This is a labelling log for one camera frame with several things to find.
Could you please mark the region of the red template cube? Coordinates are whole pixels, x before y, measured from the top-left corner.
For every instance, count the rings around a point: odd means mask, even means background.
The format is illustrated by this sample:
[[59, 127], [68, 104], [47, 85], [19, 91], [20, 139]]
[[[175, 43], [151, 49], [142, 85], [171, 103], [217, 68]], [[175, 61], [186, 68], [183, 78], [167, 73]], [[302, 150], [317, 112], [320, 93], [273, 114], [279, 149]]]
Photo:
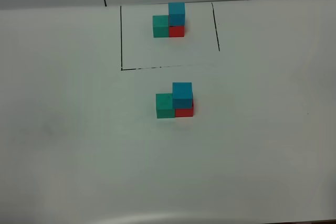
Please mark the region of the red template cube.
[[185, 26], [169, 27], [169, 37], [184, 37], [184, 36], [185, 36]]

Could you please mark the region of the green template cube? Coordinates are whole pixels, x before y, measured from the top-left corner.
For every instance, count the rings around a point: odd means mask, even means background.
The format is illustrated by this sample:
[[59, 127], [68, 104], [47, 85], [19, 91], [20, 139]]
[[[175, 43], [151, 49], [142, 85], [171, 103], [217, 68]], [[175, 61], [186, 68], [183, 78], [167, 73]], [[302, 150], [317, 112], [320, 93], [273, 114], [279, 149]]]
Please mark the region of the green template cube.
[[168, 15], [153, 15], [152, 28], [154, 38], [169, 37], [169, 16]]

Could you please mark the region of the blue template cube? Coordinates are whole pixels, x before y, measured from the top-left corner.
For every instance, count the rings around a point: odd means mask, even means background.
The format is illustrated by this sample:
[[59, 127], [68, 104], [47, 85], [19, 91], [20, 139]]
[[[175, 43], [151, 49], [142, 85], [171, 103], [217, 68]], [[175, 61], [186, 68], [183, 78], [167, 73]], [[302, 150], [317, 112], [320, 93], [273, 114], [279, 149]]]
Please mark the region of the blue template cube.
[[184, 26], [185, 25], [185, 3], [170, 2], [169, 5], [169, 25]]

